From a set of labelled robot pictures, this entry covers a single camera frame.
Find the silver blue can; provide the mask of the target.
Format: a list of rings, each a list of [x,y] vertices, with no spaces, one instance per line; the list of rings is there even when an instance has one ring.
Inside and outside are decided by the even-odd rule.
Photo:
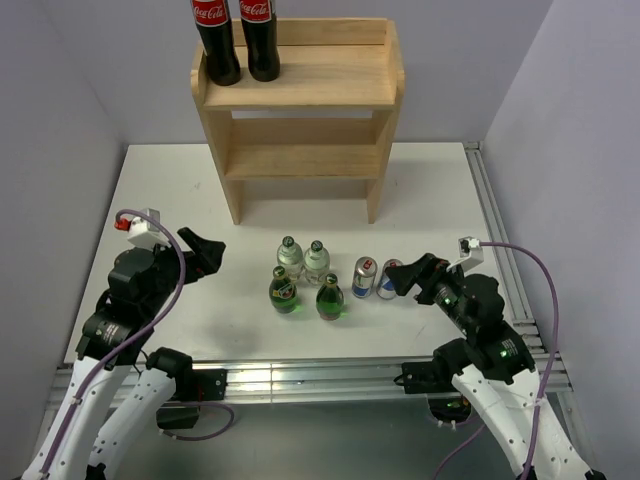
[[[402,266],[403,263],[398,259],[387,260],[380,270],[380,277],[376,286],[377,295],[384,300],[391,300],[396,297],[396,292],[386,270],[389,267]]]
[[[360,257],[354,266],[352,293],[357,298],[368,297],[373,290],[378,266],[369,256]]]

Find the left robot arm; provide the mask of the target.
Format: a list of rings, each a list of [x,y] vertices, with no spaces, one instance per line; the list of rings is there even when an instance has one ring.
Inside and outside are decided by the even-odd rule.
[[[51,428],[25,479],[107,479],[144,424],[171,399],[192,401],[199,388],[193,360],[162,347],[149,355],[133,391],[116,409],[111,402],[151,337],[157,317],[182,288],[213,275],[226,249],[191,229],[174,238],[156,233],[132,238],[108,275],[108,287],[87,319],[72,377]]]

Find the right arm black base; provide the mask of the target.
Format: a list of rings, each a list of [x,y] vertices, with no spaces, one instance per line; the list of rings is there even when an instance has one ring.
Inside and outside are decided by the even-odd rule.
[[[407,395],[425,395],[429,412],[438,421],[464,422],[471,416],[471,404],[454,389],[447,367],[438,360],[405,362],[393,382]]]

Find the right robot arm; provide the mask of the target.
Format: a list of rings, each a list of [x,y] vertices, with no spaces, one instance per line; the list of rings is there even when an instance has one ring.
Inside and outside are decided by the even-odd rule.
[[[386,268],[397,295],[413,287],[420,305],[437,306],[461,331],[431,360],[405,362],[397,383],[408,394],[457,391],[478,413],[518,479],[601,479],[565,433],[545,393],[537,364],[505,320],[498,281],[465,275],[430,253]]]

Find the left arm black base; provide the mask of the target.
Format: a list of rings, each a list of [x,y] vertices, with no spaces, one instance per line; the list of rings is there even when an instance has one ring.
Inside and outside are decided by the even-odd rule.
[[[169,403],[221,401],[226,384],[226,369],[197,369],[178,387]],[[162,407],[156,412],[156,424],[170,431],[192,429],[200,419],[201,410],[201,407]]]

